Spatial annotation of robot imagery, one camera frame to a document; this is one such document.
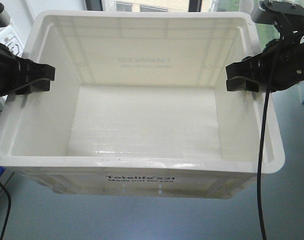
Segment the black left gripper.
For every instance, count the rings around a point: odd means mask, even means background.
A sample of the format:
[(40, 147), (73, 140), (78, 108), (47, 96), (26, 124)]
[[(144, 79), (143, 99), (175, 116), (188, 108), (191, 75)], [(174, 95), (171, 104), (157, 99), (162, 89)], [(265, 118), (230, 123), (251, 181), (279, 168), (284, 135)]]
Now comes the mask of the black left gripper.
[[(21, 71), (26, 82), (37, 82), (24, 87), (19, 76)], [(50, 81), (54, 81), (54, 67), (18, 57), (0, 43), (0, 97), (13, 92), (16, 95), (48, 92)]]

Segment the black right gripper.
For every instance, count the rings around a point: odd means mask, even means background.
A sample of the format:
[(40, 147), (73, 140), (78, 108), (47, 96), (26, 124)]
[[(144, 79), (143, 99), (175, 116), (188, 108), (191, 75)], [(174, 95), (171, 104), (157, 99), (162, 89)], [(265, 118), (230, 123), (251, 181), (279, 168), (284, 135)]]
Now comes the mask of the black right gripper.
[(283, 91), (304, 81), (304, 35), (277, 52), (276, 46), (266, 48), (260, 56), (246, 57), (240, 62), (226, 66), (226, 88), (229, 92), (258, 92), (259, 85), (246, 79), (258, 80), (259, 65), (263, 68), (265, 82), (269, 81), (271, 70), (271, 91)]

